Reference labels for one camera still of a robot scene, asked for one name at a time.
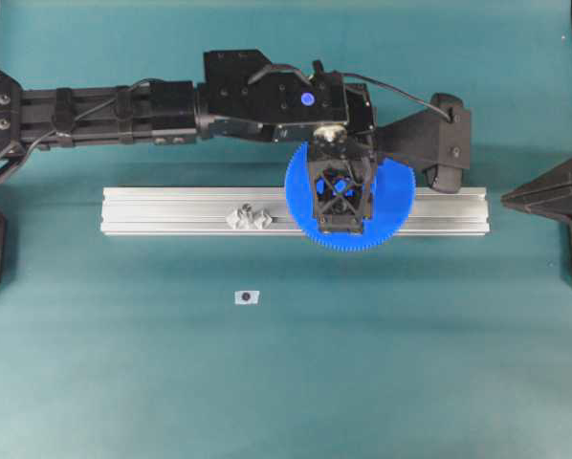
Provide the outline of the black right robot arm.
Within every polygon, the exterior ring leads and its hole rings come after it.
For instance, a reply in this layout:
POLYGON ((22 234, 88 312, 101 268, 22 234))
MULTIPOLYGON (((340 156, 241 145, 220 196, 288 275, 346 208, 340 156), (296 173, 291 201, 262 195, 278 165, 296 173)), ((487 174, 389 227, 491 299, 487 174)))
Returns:
POLYGON ((572 225, 572 158, 500 198, 501 204, 572 225))

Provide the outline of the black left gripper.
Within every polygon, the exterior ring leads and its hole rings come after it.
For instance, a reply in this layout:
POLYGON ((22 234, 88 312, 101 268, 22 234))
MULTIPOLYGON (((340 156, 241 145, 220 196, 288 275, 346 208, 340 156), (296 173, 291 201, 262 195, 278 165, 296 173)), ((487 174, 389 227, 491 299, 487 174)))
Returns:
MULTIPOLYGON (((313 62, 313 73, 273 63, 258 50, 204 53, 205 81, 196 86, 195 118, 203 140, 303 142, 323 126, 349 135, 375 128, 365 85, 313 62)), ((372 216, 374 157, 358 142, 315 142, 308 150, 312 215, 326 234, 363 233, 372 216)))

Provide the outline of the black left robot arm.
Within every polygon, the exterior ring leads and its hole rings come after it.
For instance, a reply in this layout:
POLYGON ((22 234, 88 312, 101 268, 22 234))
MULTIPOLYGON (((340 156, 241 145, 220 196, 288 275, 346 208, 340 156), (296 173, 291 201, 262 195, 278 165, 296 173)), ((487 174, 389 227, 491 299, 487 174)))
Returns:
POLYGON ((0 185, 35 149, 150 142, 176 145, 228 137, 301 142, 301 177, 324 191, 308 199, 327 232, 361 232, 372 214, 378 160, 364 86, 320 62, 307 76, 258 50, 204 55, 205 78, 146 78, 115 87, 25 90, 0 71, 0 185))

